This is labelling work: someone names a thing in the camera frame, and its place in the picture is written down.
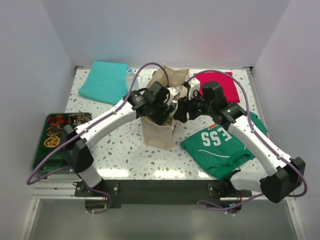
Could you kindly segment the beige canvas bag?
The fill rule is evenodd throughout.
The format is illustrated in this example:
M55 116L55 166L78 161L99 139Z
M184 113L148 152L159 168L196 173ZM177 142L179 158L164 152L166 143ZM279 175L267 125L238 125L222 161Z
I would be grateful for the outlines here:
M190 69L174 69L167 65L163 65L163 68L164 70L159 68L154 73L149 80L147 87L149 88L154 82L158 81L163 86L166 84L169 84L170 87L179 86L179 96L186 96L187 88L182 86L182 84L189 78ZM144 116L140 120L142 124L143 141L146 145L169 151L172 149L177 128L180 125L178 120L169 117L163 125L157 125L148 116Z

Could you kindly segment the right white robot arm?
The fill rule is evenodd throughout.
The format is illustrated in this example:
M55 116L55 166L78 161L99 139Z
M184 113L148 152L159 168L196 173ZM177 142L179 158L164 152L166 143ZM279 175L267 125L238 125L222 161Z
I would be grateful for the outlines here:
M178 100L174 118L182 123L204 115L214 124L181 142L181 148L208 175L222 182L230 197L239 191L262 193L278 203L305 186L306 164L280 150L266 135L256 115L229 103L216 81L184 83L187 96Z

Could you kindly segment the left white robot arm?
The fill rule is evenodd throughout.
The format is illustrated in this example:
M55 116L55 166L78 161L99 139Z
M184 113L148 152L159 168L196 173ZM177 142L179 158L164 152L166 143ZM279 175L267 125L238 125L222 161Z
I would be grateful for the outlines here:
M66 126L61 132L61 153L73 171L86 182L86 191L99 196L104 190L103 178L93 166L91 149L122 125L140 117L154 117L162 124L166 111L179 92L155 81L146 89L130 91L115 106L76 128Z

